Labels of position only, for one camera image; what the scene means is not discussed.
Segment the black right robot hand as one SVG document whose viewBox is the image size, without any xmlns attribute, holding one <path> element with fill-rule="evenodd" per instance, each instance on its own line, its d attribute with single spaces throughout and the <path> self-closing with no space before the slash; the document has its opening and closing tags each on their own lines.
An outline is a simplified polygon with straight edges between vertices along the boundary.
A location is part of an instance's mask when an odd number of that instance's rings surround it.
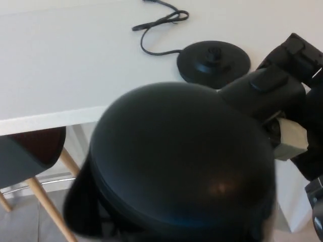
<svg viewBox="0 0 323 242">
<path fill-rule="evenodd" d="M 276 65 L 310 88 L 304 100 L 285 111 L 288 119 L 307 130 L 307 151 L 292 158 L 301 174 L 312 181 L 322 175 L 322 52 L 292 33 L 258 66 Z"/>
</svg>

